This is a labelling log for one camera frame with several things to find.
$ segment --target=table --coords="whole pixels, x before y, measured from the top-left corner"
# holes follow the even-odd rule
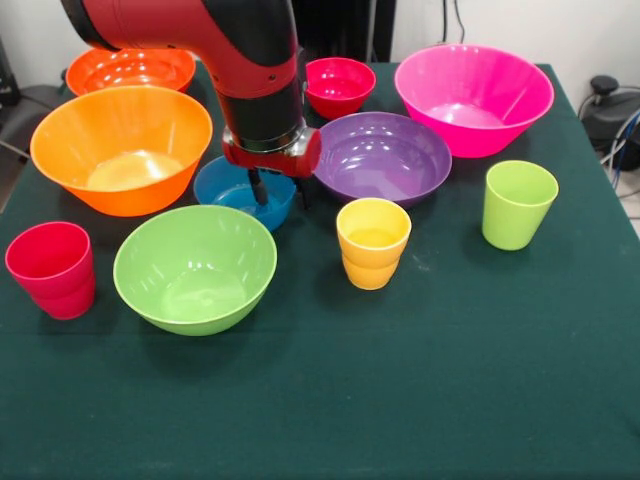
[[[396,65],[374,65],[366,110],[406,114]],[[275,233],[256,310],[187,338],[117,296],[115,252],[145,218],[100,215],[29,164],[0,247],[65,219],[85,227],[98,294],[47,318],[0,274],[3,478],[640,478],[640,245],[549,66],[551,112],[505,151],[455,159],[410,213],[392,282],[348,283],[339,209],[318,185]],[[190,93],[220,110],[201,66]],[[309,112],[315,126],[322,120]],[[483,177],[529,159],[560,195],[525,250],[481,237]],[[194,203],[191,188],[178,201]]]

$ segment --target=blue bowl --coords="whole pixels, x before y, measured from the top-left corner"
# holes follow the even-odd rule
[[[274,231],[287,218],[296,186],[289,177],[260,172],[269,194],[269,203],[259,205],[253,197],[247,170],[218,157],[206,164],[193,183],[193,192],[198,203],[203,205],[225,205],[253,215],[262,224]]]

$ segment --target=cup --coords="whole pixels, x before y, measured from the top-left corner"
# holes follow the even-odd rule
[[[91,241],[76,224],[49,222],[25,230],[7,248],[5,264],[36,305],[57,320],[79,317],[93,304]]]
[[[534,163],[508,160],[486,176],[482,234],[501,250],[526,247],[558,196],[555,177]]]
[[[411,233],[411,219],[399,205],[382,198],[346,204],[336,219],[342,263],[353,285],[384,287],[393,276]]]

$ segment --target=small red bowl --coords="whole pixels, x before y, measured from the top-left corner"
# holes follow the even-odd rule
[[[186,50],[125,48],[111,52],[93,48],[67,69],[66,81],[76,96],[123,85],[153,85],[185,92],[196,72]]]
[[[376,74],[351,58],[320,58],[307,64],[307,98],[328,120],[355,113],[376,86]]]

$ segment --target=bowl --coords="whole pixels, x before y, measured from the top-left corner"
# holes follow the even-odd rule
[[[182,195],[213,123],[196,100],[168,88],[107,88],[51,112],[31,139],[43,175],[99,212],[156,212]]]
[[[393,113],[355,113],[320,129],[315,176],[342,201],[384,198],[407,208],[438,188],[451,153],[430,128]]]
[[[376,74],[362,62],[343,57],[307,63],[307,98],[322,117],[333,120],[355,113],[376,86]]]
[[[405,59],[395,86],[409,116],[433,128],[456,157],[503,150],[549,111],[551,81],[534,64],[496,48],[442,45]]]
[[[153,325],[211,335],[242,320],[276,269],[269,231],[251,215],[191,205],[157,215],[124,241],[113,265],[122,300]]]
[[[270,231],[276,230],[287,218],[296,186],[289,177],[260,172],[269,203],[261,206],[253,196],[247,170],[218,157],[207,163],[196,175],[193,192],[198,203],[226,205],[253,215]]]
[[[111,52],[93,48],[78,56],[65,80],[77,96],[123,85],[154,85],[185,92],[196,72],[196,61],[181,49],[125,48]]]

